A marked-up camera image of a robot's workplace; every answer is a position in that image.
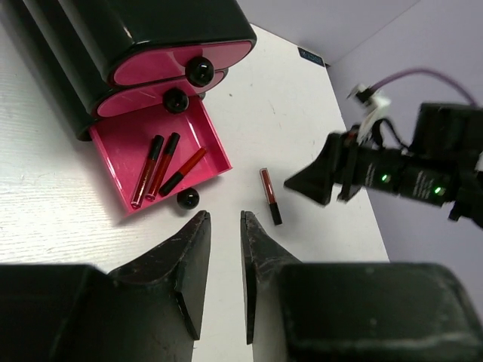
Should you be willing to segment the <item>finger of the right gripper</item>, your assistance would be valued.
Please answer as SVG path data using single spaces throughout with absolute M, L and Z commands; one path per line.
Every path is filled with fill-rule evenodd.
M 354 181 L 357 157 L 358 145 L 351 145 L 348 148 L 346 164 L 342 172 L 341 190 L 337 196 L 338 201 L 348 202 L 361 190 L 361 186 Z
M 348 133 L 330 133 L 317 158 L 308 166 L 288 177 L 284 187 L 321 206 L 331 202 L 332 189 L 342 179 L 347 164 Z

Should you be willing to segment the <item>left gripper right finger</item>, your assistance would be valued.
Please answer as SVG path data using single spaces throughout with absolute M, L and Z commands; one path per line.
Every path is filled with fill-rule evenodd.
M 482 323 L 442 265 L 302 262 L 241 213 L 255 361 L 480 361 Z

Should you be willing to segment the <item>dark red lip gloss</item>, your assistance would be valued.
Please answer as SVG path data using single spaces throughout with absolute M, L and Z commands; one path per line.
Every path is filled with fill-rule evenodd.
M 260 169 L 260 177 L 261 177 L 264 192 L 266 195 L 266 200 L 269 205 L 272 221 L 274 225 L 281 225 L 282 218 L 281 218 L 280 210 L 278 208 L 277 200 L 275 198 L 275 193 L 272 186 L 272 181 L 270 179 L 269 171 L 266 168 Z
M 179 140 L 180 135 L 176 132 L 173 132 L 168 137 L 168 141 L 162 151 L 162 156 L 155 171 L 152 183 L 148 189 L 148 192 L 146 193 L 147 201 L 155 200 L 156 195 L 158 194 L 158 191 L 162 185 L 163 179 L 165 178 L 165 174 L 167 173 L 168 167 L 171 163 L 171 159 L 173 158 Z
M 185 178 L 185 176 L 203 159 L 207 149 L 201 147 L 196 151 L 162 186 L 158 193 L 164 197 L 169 195 L 175 187 Z
M 152 138 L 143 169 L 140 172 L 140 177 L 131 199 L 131 206 L 134 209 L 139 209 L 142 206 L 144 195 L 152 178 L 164 141 L 165 138 L 159 134 Z

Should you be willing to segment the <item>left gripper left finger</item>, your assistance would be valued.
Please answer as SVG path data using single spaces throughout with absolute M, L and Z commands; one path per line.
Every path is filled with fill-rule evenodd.
M 110 273 L 1 266 L 3 361 L 190 361 L 200 339 L 211 216 Z

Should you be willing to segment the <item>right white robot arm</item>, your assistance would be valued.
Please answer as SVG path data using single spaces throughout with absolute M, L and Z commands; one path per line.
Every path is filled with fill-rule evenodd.
M 453 205 L 448 218 L 464 217 L 482 225 L 482 110 L 474 106 L 424 103 L 420 107 L 410 145 L 397 149 L 383 144 L 377 119 L 365 140 L 355 124 L 344 133 L 330 133 L 319 156 L 285 180 L 284 186 L 317 204 L 331 201 L 340 186 L 338 201 L 350 201 L 361 189 L 442 207 Z

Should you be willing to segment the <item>black pink drawer organizer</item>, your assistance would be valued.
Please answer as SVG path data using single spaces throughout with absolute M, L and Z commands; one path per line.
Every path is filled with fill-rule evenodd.
M 237 2 L 3 1 L 1 17 L 26 42 L 75 137 L 95 145 L 127 214 L 231 168 L 203 100 L 257 42 Z M 169 195 L 147 201 L 173 132 L 180 140 L 162 184 L 201 147 L 207 153 Z M 134 209 L 157 134 L 165 141 Z

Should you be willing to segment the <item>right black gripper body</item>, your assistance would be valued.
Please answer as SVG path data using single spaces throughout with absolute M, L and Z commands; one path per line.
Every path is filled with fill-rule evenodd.
M 382 147 L 382 136 L 379 134 L 377 149 L 368 148 L 371 140 L 359 145 L 356 142 L 358 125 L 348 132 L 344 146 L 358 145 L 358 157 L 355 166 L 354 181 L 361 187 L 375 189 L 389 194 L 397 194 L 398 181 L 401 176 L 402 154 L 400 149 L 385 149 Z

